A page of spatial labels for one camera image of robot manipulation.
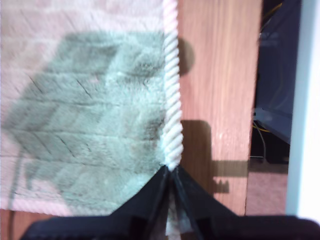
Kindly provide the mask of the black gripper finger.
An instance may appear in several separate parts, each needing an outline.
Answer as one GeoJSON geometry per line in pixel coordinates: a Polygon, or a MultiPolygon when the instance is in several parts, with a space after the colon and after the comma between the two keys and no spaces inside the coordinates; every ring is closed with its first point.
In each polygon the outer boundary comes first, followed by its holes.
{"type": "Polygon", "coordinates": [[[159,210],[168,188],[169,170],[162,166],[153,177],[110,216],[150,218],[159,210]]]}
{"type": "Polygon", "coordinates": [[[235,213],[204,190],[181,166],[174,170],[174,185],[182,209],[193,224],[228,225],[238,220],[235,213]]]}

